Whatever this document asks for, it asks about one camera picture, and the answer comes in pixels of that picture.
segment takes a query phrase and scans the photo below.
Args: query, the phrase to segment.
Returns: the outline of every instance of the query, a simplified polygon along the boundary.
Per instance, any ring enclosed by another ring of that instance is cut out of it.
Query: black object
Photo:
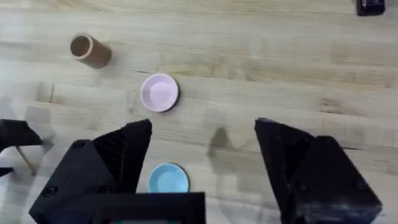
[[[38,224],[175,220],[204,224],[205,194],[135,194],[152,134],[146,119],[77,140],[29,213]]]
[[[26,121],[0,119],[0,153],[11,146],[39,146],[41,138]],[[12,172],[12,167],[0,167],[0,177]]]
[[[380,200],[334,138],[268,119],[256,120],[255,130],[283,224],[367,224],[380,213]]]
[[[356,13],[359,16],[378,16],[385,10],[384,0],[356,0]]]

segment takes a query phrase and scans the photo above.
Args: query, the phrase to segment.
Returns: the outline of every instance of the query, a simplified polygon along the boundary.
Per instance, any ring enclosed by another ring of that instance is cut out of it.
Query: cardboard tube
[[[104,67],[112,57],[111,49],[89,34],[75,35],[70,42],[70,52],[76,61],[91,68]]]

